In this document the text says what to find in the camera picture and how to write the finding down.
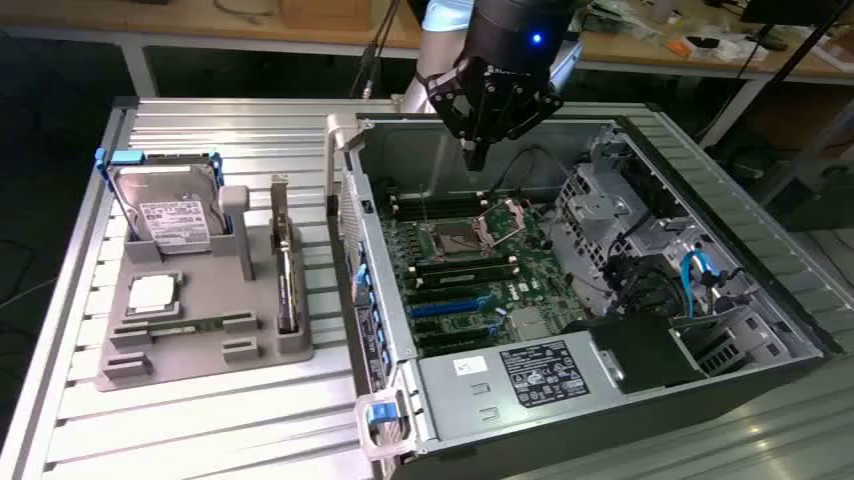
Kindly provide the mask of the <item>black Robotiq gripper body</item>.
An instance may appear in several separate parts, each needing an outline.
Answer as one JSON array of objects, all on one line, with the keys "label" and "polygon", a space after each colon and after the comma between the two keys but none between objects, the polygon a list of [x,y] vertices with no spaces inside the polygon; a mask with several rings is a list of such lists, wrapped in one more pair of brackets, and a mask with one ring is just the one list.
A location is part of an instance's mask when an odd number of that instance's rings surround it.
[{"label": "black Robotiq gripper body", "polygon": [[459,84],[478,106],[489,93],[522,83],[533,93],[550,84],[575,1],[477,1],[459,54]]}]

